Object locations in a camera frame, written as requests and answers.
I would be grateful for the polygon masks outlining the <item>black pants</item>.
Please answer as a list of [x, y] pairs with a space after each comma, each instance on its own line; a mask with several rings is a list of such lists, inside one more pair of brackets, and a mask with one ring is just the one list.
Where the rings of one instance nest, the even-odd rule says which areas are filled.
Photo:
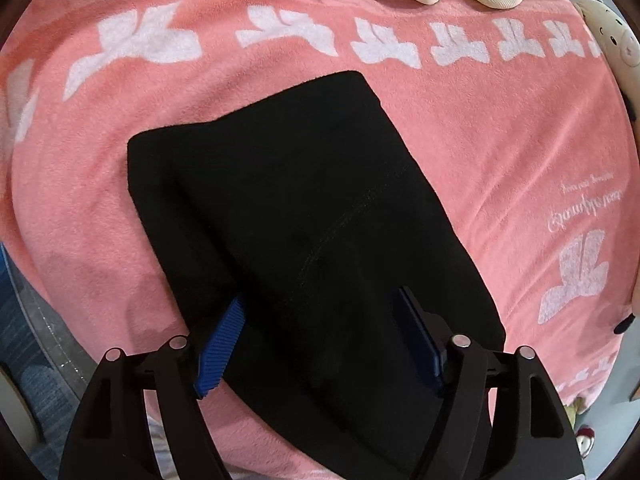
[[408, 287], [499, 350], [497, 308], [366, 78], [306, 81], [127, 145], [129, 194], [199, 344], [237, 302], [224, 381], [345, 479], [405, 479], [439, 408], [399, 319]]

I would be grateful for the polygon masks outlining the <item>red-haired doll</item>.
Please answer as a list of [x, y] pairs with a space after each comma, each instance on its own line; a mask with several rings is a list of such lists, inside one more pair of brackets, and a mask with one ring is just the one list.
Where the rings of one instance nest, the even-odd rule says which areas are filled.
[[594, 441], [596, 440], [596, 433], [589, 426], [581, 426], [576, 431], [576, 443], [581, 458], [589, 456], [593, 449]]

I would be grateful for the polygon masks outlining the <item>doll in green jacket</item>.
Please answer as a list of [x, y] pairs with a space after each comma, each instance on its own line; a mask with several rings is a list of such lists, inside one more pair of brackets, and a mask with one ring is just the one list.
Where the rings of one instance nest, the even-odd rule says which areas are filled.
[[576, 396], [576, 398], [570, 402], [570, 404], [566, 404], [564, 408], [570, 416], [578, 416], [588, 410], [589, 404], [584, 396]]

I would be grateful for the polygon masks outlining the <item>pink bow-print blanket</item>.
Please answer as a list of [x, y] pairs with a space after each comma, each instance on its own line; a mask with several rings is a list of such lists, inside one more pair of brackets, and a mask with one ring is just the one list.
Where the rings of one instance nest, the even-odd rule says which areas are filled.
[[[32, 0], [1, 50], [3, 245], [93, 358], [191, 336], [129, 194], [129, 140], [341, 72], [437, 194], [499, 350], [534, 348], [563, 403], [597, 400], [638, 270], [639, 162], [570, 0]], [[342, 478], [224, 379], [200, 407], [233, 470]]]

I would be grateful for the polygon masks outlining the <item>white cow plush toy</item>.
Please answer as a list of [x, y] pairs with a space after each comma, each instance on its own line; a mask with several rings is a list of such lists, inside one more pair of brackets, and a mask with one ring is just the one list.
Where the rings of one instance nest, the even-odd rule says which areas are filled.
[[616, 79], [634, 131], [639, 131], [639, 40], [602, 0], [574, 2]]

